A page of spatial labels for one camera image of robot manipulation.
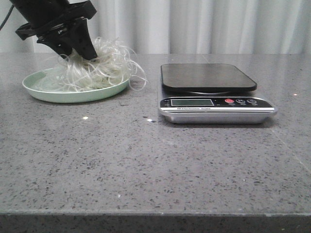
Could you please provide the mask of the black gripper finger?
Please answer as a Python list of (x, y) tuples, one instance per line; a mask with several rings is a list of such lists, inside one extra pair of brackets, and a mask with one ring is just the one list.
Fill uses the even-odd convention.
[(53, 34), (39, 36), (37, 43), (48, 46), (60, 56), (69, 56), (72, 53), (72, 47), (61, 41), (59, 37)]
[(86, 60), (97, 58), (97, 53), (89, 36), (86, 19), (75, 19), (72, 22), (69, 34), (71, 46), (80, 56)]

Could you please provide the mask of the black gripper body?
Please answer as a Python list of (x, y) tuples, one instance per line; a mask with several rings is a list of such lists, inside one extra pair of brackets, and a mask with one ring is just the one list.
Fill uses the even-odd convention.
[(67, 0), (12, 0), (12, 5), (27, 20), (16, 30), (25, 40), (31, 36), (56, 35), (69, 46), (69, 30), (77, 18), (91, 19), (96, 9), (91, 1), (69, 3)]

